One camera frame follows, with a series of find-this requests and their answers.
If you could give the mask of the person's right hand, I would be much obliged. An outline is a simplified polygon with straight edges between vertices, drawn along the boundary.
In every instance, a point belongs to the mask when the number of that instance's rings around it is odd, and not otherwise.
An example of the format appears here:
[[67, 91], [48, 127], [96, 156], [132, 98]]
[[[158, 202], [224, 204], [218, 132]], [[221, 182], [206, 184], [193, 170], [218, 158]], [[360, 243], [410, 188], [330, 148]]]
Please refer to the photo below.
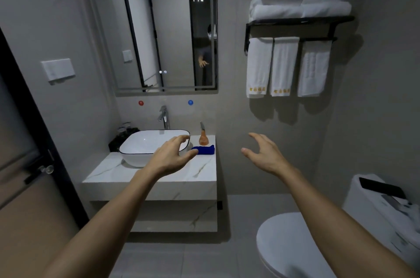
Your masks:
[[250, 132], [249, 136], [259, 146], [260, 159], [257, 163], [253, 163], [255, 166], [278, 177], [282, 177], [288, 171], [293, 170], [293, 166], [285, 159], [277, 145], [266, 135]]

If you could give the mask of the white toilet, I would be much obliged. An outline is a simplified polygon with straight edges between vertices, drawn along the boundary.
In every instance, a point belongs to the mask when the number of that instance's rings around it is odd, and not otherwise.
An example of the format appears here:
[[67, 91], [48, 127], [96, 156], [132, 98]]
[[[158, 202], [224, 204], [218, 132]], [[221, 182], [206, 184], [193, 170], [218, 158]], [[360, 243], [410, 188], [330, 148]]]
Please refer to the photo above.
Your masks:
[[[420, 206], [363, 189], [359, 177], [385, 183], [375, 174], [354, 175], [343, 210], [420, 275]], [[300, 212], [267, 219], [256, 244], [267, 277], [336, 278]]]

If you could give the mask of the black tray with glass cups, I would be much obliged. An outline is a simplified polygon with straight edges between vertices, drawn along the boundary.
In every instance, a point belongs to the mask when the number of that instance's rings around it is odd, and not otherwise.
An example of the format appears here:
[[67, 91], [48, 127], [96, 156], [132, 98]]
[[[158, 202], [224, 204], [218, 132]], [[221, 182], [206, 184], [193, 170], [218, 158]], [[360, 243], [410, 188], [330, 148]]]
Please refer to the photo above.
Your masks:
[[124, 122], [117, 129], [117, 135], [109, 142], [108, 148], [110, 152], [119, 152], [120, 146], [130, 135], [140, 132], [139, 128], [132, 127], [131, 122]]

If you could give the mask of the white black-rimmed wash basin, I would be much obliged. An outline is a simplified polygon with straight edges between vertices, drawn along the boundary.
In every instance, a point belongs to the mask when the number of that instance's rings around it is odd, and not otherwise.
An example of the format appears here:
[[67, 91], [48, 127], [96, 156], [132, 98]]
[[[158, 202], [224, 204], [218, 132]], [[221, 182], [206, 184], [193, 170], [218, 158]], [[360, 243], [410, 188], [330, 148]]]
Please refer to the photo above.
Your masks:
[[119, 147], [124, 161], [135, 167], [143, 168], [151, 156], [165, 142], [180, 135], [191, 136], [186, 130], [144, 130], [130, 135]]

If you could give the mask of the person's left forearm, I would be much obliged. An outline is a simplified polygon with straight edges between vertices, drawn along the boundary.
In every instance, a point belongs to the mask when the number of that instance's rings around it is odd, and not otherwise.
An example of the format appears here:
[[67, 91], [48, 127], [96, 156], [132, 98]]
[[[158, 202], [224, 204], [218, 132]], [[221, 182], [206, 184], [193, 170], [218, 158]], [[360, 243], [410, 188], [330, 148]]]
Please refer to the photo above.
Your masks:
[[41, 278], [108, 278], [139, 209], [163, 169], [139, 170], [47, 265]]

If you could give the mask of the white wall switch plate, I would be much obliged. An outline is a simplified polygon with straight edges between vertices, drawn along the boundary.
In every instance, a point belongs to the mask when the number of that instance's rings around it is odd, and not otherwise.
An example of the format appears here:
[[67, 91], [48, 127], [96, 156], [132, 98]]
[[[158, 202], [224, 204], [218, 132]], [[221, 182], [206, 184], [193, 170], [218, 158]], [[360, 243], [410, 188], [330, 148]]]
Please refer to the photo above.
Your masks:
[[70, 58], [41, 61], [40, 64], [50, 83], [72, 78], [76, 75]]

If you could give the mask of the black flat object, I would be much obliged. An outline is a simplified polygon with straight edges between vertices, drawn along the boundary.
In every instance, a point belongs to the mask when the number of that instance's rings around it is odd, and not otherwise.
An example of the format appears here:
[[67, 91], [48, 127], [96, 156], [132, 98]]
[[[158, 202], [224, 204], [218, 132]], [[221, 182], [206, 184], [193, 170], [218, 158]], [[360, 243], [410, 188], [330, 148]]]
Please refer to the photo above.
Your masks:
[[363, 177], [359, 177], [359, 182], [363, 189], [407, 200], [404, 191], [396, 185], [391, 185]]

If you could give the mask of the chrome basin faucet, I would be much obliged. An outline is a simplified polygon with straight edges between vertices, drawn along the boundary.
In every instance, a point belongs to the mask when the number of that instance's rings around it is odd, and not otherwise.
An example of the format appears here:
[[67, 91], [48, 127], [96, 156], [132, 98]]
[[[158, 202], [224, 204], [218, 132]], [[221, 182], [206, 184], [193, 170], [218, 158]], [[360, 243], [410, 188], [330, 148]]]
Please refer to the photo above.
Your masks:
[[170, 130], [169, 115], [168, 115], [168, 110], [167, 110], [166, 105], [161, 106], [160, 115], [157, 120], [159, 122], [163, 122], [165, 130]]

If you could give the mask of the person's right forearm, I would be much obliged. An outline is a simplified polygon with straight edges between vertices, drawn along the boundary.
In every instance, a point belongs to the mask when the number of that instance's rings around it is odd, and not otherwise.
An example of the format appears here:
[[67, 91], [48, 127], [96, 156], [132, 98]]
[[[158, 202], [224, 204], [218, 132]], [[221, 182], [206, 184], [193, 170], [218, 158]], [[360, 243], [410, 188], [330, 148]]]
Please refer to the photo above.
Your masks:
[[312, 238], [337, 278], [420, 278], [293, 166], [280, 165], [276, 173], [290, 190]]

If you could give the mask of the brown door with black frame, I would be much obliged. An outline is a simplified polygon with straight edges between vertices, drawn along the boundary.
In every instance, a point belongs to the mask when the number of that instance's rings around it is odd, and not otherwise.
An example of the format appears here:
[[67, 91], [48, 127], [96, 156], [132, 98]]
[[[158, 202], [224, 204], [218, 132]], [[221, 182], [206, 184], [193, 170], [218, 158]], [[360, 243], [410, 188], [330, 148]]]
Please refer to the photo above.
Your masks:
[[40, 278], [50, 259], [86, 225], [88, 215], [1, 28], [0, 57], [0, 78], [38, 151], [34, 156], [54, 160], [54, 171], [30, 185], [24, 184], [28, 173], [18, 169], [22, 187], [0, 200], [0, 278]]

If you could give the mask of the white marble vanity counter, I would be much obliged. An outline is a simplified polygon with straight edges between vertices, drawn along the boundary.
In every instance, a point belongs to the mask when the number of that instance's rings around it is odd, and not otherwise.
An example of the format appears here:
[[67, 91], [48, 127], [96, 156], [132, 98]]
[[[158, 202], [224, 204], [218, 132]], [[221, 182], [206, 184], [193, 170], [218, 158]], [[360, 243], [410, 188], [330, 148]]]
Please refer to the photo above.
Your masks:
[[[161, 178], [149, 192], [131, 232], [217, 232], [217, 155], [197, 155]], [[108, 154], [81, 183], [85, 199], [99, 209], [117, 196], [140, 168], [118, 152]]]

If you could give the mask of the folded white bath towel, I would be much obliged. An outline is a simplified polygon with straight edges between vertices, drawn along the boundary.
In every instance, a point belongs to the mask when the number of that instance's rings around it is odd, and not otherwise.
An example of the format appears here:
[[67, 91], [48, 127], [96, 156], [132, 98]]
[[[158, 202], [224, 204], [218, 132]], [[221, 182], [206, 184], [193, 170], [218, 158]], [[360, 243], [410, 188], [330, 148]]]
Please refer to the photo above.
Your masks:
[[324, 2], [302, 5], [256, 5], [249, 12], [249, 22], [267, 19], [340, 17], [350, 15], [349, 2]]

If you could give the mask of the rectangular wall mirror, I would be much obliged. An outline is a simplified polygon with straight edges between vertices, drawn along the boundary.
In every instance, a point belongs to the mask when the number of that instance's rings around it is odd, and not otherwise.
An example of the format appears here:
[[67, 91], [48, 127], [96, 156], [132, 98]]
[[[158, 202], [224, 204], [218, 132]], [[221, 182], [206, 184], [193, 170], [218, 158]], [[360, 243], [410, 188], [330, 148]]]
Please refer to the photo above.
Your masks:
[[118, 96], [218, 89], [218, 0], [89, 0]]

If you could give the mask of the person's left hand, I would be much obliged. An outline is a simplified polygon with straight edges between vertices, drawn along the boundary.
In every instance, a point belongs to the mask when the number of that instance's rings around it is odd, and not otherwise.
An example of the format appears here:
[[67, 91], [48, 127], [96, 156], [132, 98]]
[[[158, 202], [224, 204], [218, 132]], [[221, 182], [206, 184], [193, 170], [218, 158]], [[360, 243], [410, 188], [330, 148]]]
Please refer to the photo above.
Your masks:
[[182, 156], [179, 154], [179, 150], [181, 144], [189, 139], [188, 135], [180, 135], [166, 141], [156, 150], [142, 171], [152, 175], [155, 179], [160, 179], [184, 168], [185, 166], [179, 164], [179, 156]]

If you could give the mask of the hanging white towel gold print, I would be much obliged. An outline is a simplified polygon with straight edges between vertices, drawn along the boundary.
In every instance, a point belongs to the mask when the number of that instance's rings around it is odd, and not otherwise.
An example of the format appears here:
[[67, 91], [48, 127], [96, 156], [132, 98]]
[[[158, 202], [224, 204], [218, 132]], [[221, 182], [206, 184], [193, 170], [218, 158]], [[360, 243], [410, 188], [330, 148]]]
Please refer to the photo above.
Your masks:
[[299, 37], [274, 38], [270, 80], [273, 97], [290, 95], [299, 42]]
[[263, 98], [268, 90], [273, 38], [251, 38], [247, 53], [246, 95], [249, 99]]

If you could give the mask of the black wall towel rack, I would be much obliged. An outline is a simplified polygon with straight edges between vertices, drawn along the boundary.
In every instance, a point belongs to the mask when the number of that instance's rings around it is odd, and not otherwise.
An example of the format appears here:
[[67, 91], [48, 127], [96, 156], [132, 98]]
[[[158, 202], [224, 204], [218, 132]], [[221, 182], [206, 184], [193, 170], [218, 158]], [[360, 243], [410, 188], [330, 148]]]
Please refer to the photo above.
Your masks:
[[281, 18], [281, 19], [260, 19], [254, 20], [246, 24], [244, 53], [248, 55], [250, 32], [252, 27], [257, 26], [302, 26], [302, 25], [329, 25], [328, 34], [326, 37], [301, 37], [300, 42], [321, 42], [321, 41], [336, 41], [335, 37], [336, 27], [340, 24], [352, 22], [355, 16], [333, 16], [333, 17], [303, 17], [303, 18]]

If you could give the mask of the hanging white towel plain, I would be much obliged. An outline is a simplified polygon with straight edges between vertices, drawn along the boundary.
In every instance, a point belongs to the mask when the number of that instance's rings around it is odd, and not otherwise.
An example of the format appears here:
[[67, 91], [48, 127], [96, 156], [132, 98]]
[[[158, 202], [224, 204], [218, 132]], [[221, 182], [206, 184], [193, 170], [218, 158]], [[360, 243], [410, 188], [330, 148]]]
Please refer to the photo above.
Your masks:
[[303, 42], [297, 96], [319, 96], [325, 87], [332, 41]]

